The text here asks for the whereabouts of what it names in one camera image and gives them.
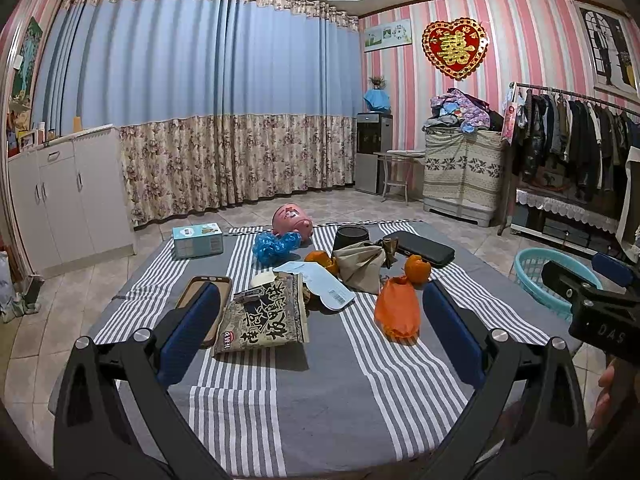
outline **white cabinet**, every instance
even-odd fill
[[[73,140],[78,187],[95,252],[130,243],[120,143],[109,130]]]
[[[48,277],[135,252],[116,129],[63,137],[12,157],[8,167],[18,229],[34,271]]]
[[[66,158],[40,168],[42,197],[62,263],[94,254],[76,186],[76,165]]]
[[[62,260],[49,228],[36,152],[19,155],[10,161],[9,181],[15,217],[31,267],[43,270],[59,265]]]

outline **table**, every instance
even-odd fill
[[[366,224],[371,240],[407,230],[453,247],[456,257],[432,276],[454,300],[514,338],[546,342],[560,336],[575,352],[568,324],[537,304],[518,285],[424,222]],[[337,224],[316,226],[312,243],[296,250],[331,251]],[[223,254],[174,260],[168,240],[133,274],[88,335],[98,343],[125,340],[153,327],[175,307],[193,276],[226,275],[234,291],[262,271],[251,247],[261,228],[224,237]],[[399,255],[384,275],[402,274]],[[185,420],[220,465],[234,477],[319,477],[410,463],[427,458],[455,424],[473,388],[463,383],[421,311],[419,338],[390,341],[373,319],[376,297],[358,293],[343,311],[312,310],[310,342],[213,356],[199,351],[184,379],[169,388]],[[50,398],[55,410],[59,386]],[[516,386],[508,404],[522,389]],[[159,458],[129,384],[119,394],[143,451]],[[411,464],[424,466],[424,461]]]
[[[382,200],[380,202],[384,202],[386,200],[386,194],[389,191],[389,187],[404,187],[404,201],[408,205],[409,198],[407,196],[407,187],[409,180],[409,168],[411,168],[411,164],[414,161],[420,162],[424,160],[424,150],[388,150],[387,152],[374,152],[374,155],[378,156],[378,160],[382,161],[383,166],[385,167],[385,185],[382,190]],[[391,179],[391,164],[393,162],[398,162],[400,164],[404,164],[404,180],[392,180]]]

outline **turquoise plastic basket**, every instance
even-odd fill
[[[551,260],[572,270],[598,288],[602,288],[602,284],[591,269],[559,251],[533,247],[524,249],[516,255],[516,283],[532,295],[538,303],[543,304],[559,317],[571,320],[571,304],[542,283],[542,267]]]

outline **barcode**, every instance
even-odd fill
[[[344,298],[340,294],[338,294],[335,290],[330,290],[329,294],[332,295],[335,301],[338,301],[339,303],[344,303]]]

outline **brown phone case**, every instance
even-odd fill
[[[200,348],[208,348],[210,346],[213,346],[213,343],[216,342],[218,324],[220,323],[222,312],[226,306],[226,301],[228,300],[229,294],[231,293],[232,289],[231,278],[229,278],[228,276],[194,276],[187,284],[184,292],[180,296],[180,299],[175,306],[176,308],[191,306],[193,301],[195,301],[199,297],[202,288],[207,285],[207,283],[213,283],[220,291],[220,312],[216,316],[216,320],[213,322],[211,328],[207,332],[204,341],[200,345]]]

